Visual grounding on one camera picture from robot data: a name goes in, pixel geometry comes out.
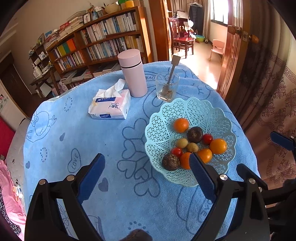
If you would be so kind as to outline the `small pink chair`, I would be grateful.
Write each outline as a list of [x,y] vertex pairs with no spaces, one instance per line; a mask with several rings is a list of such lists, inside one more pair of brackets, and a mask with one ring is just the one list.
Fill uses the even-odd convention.
[[225,43],[223,41],[218,39],[213,39],[209,60],[211,60],[212,58],[212,53],[217,53],[221,55],[222,58],[224,58],[224,47],[225,47]]

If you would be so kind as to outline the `red cherry tomato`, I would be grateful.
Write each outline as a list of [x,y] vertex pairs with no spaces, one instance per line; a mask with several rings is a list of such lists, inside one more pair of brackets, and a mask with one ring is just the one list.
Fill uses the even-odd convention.
[[213,141],[213,136],[209,133],[205,133],[203,135],[202,141],[205,145],[210,145],[210,143]]
[[183,154],[183,149],[179,148],[179,147],[175,147],[171,149],[171,154],[177,156],[178,158],[180,158]]

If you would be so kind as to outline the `wooden door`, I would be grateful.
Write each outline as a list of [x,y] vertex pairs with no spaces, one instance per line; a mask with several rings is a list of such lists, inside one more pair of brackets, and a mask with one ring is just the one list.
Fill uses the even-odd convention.
[[251,1],[229,1],[227,39],[217,91],[225,102],[234,97],[249,43]]

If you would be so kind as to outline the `pink thermos bottle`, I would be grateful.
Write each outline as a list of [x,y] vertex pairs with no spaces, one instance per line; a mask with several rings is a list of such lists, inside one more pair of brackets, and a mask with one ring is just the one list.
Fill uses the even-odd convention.
[[117,58],[131,96],[136,98],[145,96],[147,94],[147,82],[140,51],[128,49],[119,53]]

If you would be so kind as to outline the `dark brown passion fruit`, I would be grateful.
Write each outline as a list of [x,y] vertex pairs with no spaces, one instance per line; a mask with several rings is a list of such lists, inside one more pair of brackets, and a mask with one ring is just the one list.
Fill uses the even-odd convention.
[[187,132],[187,139],[191,143],[199,143],[203,138],[203,130],[199,126],[192,127]]

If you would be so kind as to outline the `light blue plastic basket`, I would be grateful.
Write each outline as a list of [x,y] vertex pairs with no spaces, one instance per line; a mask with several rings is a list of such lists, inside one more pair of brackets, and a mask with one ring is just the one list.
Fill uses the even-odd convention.
[[214,153],[208,164],[219,173],[228,171],[228,164],[234,159],[236,135],[232,132],[232,123],[220,108],[214,108],[207,100],[190,97],[188,100],[177,98],[164,103],[157,113],[153,113],[145,128],[145,151],[152,167],[166,180],[186,187],[197,186],[191,170],[182,167],[169,171],[162,165],[163,157],[175,147],[183,152],[208,149],[203,136],[226,142],[222,154]]

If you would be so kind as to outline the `pink cloth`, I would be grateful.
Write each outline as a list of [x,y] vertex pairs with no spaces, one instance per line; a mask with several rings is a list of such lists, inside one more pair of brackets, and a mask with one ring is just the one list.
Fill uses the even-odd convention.
[[7,165],[1,160],[1,214],[20,240],[25,240],[26,214]]

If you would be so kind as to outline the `clear glass cup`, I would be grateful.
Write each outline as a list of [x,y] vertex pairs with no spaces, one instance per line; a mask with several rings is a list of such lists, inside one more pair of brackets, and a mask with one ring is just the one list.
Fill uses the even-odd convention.
[[157,98],[166,102],[171,102],[177,93],[180,77],[168,72],[161,72],[156,76]]

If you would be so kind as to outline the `orange tangerine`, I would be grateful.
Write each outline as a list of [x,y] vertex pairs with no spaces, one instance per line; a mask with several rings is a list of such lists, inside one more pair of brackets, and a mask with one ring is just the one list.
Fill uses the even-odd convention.
[[210,143],[209,148],[213,154],[220,155],[226,152],[227,143],[224,139],[216,138]]
[[185,152],[182,154],[180,157],[180,166],[185,169],[185,170],[190,170],[190,163],[189,163],[189,158],[190,158],[191,153],[190,152]]
[[198,151],[197,155],[205,164],[210,162],[212,159],[212,156],[213,156],[212,151],[208,148],[204,148],[204,149]]
[[186,118],[177,118],[173,123],[173,128],[177,133],[184,133],[189,128],[189,121]]

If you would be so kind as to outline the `tissue pack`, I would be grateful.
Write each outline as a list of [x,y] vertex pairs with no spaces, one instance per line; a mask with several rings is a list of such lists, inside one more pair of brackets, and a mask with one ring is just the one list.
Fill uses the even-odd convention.
[[125,120],[130,108],[131,95],[130,90],[124,87],[125,80],[119,79],[107,90],[100,89],[88,108],[90,116],[93,119]]

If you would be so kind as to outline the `blue patterned tablecloth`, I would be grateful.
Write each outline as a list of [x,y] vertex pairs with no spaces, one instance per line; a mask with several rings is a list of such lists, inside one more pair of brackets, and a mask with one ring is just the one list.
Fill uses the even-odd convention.
[[105,168],[83,206],[104,240],[119,240],[136,228],[154,240],[190,240],[210,201],[198,187],[166,180],[144,150],[145,127],[162,105],[155,78],[170,68],[168,62],[145,64],[148,92],[131,100],[125,120],[94,120],[88,113],[98,90],[111,87],[123,76],[120,71],[43,102],[32,116],[23,146],[25,201],[30,203],[40,179],[63,180],[101,153]]

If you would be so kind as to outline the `red wooden chair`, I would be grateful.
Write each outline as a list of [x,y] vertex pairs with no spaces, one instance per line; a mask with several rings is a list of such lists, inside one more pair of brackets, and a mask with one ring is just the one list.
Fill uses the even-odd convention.
[[191,49],[193,55],[195,39],[185,31],[185,27],[179,24],[177,18],[169,18],[169,27],[171,33],[171,54],[173,55],[175,50],[184,50],[185,58],[187,58],[188,51]]

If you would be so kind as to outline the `wooden bookshelf with books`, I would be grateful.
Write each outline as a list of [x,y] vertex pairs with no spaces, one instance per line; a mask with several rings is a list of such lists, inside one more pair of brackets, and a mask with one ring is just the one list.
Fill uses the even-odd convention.
[[138,49],[144,63],[154,60],[147,14],[134,6],[104,15],[67,32],[63,38],[51,35],[49,47],[40,45],[30,52],[33,68],[42,73],[53,67],[60,75],[80,68],[117,60],[120,52]]

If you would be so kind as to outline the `metal spoon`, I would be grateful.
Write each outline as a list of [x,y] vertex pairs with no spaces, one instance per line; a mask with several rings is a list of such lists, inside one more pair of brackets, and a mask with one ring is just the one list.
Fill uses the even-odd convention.
[[173,73],[174,73],[174,69],[176,66],[178,66],[179,62],[180,62],[180,59],[181,57],[180,56],[177,56],[177,55],[173,55],[172,56],[172,59],[171,59],[171,64],[172,64],[172,67],[171,67],[171,71],[170,71],[170,75],[168,77],[168,80],[166,82],[166,84],[164,85],[162,91],[161,91],[161,94],[165,97],[165,98],[169,98],[170,97],[170,94],[169,94],[169,90],[170,90],[170,81],[171,81],[171,78],[173,76]]

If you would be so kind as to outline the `yellow longan fruit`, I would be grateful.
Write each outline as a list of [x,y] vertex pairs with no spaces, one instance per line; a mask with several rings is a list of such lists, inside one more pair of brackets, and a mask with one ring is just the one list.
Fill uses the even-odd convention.
[[187,149],[188,152],[194,153],[194,152],[197,152],[199,150],[199,147],[195,143],[189,143],[189,144],[187,144],[186,149]]
[[180,138],[176,141],[176,146],[178,148],[184,149],[188,145],[188,140],[186,138]]

